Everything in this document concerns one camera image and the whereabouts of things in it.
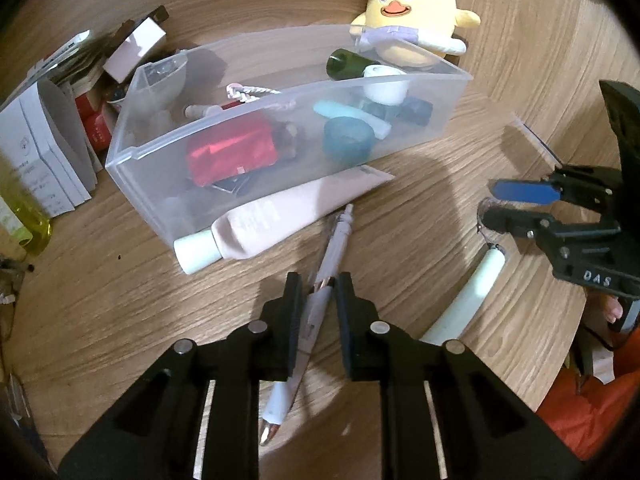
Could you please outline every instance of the red object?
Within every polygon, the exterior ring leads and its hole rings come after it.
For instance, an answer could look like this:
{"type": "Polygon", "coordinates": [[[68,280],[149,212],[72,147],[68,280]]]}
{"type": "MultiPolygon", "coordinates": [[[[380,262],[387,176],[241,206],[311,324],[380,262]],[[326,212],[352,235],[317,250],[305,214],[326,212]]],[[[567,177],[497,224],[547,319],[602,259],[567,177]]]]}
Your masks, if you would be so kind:
{"type": "Polygon", "coordinates": [[[588,460],[604,444],[635,397],[640,370],[609,384],[589,377],[579,393],[577,378],[572,370],[560,370],[537,413],[575,456],[588,460]]]}
{"type": "Polygon", "coordinates": [[[236,106],[239,106],[242,104],[242,101],[231,101],[230,103],[227,103],[226,105],[222,105],[220,108],[222,108],[223,110],[229,110],[229,108],[233,108],[236,106]]]}
{"type": "Polygon", "coordinates": [[[84,119],[82,124],[89,143],[98,153],[109,147],[116,124],[116,113],[106,102],[103,102],[98,112],[84,119]]]}
{"type": "Polygon", "coordinates": [[[187,165],[198,186],[278,161],[273,127],[260,110],[210,126],[188,140],[187,165]]]}
{"type": "Polygon", "coordinates": [[[76,108],[78,108],[78,113],[83,121],[98,112],[101,99],[101,95],[93,91],[76,97],[76,108]]]}

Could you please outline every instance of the plush toy face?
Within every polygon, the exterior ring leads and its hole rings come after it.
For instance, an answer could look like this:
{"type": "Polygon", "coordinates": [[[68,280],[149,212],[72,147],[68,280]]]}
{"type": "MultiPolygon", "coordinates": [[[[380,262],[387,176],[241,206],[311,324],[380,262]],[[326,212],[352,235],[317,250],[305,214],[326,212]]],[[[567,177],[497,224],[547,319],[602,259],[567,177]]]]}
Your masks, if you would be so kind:
{"type": "Polygon", "coordinates": [[[369,0],[365,22],[367,27],[401,25],[451,37],[457,13],[456,0],[369,0]]]}

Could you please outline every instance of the red shiny package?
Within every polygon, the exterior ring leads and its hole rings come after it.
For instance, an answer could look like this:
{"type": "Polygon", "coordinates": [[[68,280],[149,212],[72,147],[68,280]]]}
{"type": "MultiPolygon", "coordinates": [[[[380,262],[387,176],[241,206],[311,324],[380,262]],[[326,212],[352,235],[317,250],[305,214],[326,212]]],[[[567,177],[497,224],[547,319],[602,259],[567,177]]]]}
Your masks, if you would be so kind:
{"type": "Polygon", "coordinates": [[[278,161],[273,126],[261,110],[193,134],[187,150],[189,172],[201,187],[278,161]]]}

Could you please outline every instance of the transparent plastic box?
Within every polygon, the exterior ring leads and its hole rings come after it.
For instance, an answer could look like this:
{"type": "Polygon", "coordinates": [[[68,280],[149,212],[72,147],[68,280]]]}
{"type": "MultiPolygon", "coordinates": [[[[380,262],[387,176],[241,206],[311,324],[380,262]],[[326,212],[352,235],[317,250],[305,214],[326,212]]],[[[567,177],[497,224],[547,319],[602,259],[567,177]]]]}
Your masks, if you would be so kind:
{"type": "Polygon", "coordinates": [[[472,77],[404,41],[383,38],[365,46],[351,32],[348,25],[312,25],[241,34],[136,70],[106,169],[162,240],[172,245],[245,202],[443,134],[472,77]],[[339,48],[406,74],[334,81],[326,65],[339,48]],[[229,102],[231,83],[282,93],[195,121],[185,117],[189,105],[229,102]],[[428,120],[407,120],[399,107],[370,101],[367,87],[389,88],[384,83],[405,88],[407,99],[422,108],[430,104],[428,120]],[[328,131],[341,136],[354,121],[332,120],[330,129],[329,119],[314,111],[327,101],[371,112],[390,131],[371,140],[365,127],[364,137],[336,143],[328,131]],[[355,157],[348,150],[341,156],[348,142],[364,148],[355,157]]]}

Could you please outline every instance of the plush toy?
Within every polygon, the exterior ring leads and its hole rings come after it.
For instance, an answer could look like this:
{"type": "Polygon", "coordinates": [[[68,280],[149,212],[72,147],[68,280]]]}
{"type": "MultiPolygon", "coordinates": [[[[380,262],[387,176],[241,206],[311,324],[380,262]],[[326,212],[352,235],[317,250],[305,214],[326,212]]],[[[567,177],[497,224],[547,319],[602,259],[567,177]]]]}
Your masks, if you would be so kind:
{"type": "MultiPolygon", "coordinates": [[[[462,40],[452,38],[454,28],[477,27],[480,17],[461,10],[456,0],[369,0],[367,10],[351,23],[352,33],[361,35],[363,47],[374,46],[388,38],[397,38],[420,46],[437,56],[460,56],[466,52],[462,40]]],[[[376,50],[391,62],[420,66],[419,49],[401,47],[376,50]]]]}

